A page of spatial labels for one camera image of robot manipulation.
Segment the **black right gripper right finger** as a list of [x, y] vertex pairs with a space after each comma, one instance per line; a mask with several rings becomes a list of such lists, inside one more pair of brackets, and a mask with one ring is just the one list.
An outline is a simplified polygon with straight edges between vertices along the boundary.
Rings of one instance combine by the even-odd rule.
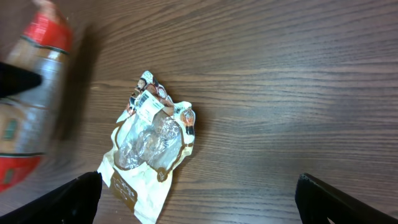
[[303, 224], [397, 224], [397, 219], [308, 173], [298, 178], [295, 203]]

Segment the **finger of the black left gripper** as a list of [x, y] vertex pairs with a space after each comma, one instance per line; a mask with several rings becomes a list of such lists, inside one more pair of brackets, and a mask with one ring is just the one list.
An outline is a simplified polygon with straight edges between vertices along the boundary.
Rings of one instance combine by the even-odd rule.
[[1, 98], [33, 89], [41, 83], [42, 76], [38, 73], [1, 62]]

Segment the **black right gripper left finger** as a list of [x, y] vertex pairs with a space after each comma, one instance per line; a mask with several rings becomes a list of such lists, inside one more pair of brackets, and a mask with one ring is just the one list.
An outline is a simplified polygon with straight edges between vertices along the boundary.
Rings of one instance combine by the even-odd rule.
[[102, 176], [87, 172], [30, 203], [1, 216], [10, 224], [92, 224], [102, 191]]

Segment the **red orange spaghetti pack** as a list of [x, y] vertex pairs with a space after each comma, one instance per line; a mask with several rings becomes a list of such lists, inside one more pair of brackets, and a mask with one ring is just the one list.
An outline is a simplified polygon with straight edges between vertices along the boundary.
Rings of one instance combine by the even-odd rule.
[[39, 165], [59, 114], [73, 33], [52, 1], [39, 0], [35, 17], [4, 63], [42, 76], [41, 85], [1, 98], [1, 191]]

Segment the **beige bread snack bag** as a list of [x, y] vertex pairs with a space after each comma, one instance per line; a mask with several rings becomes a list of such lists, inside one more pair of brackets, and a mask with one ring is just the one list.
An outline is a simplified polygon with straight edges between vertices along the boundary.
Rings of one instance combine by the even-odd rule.
[[174, 169], [193, 151], [195, 112], [174, 103], [145, 71], [111, 134], [113, 146], [98, 167], [103, 182], [141, 223], [155, 223]]

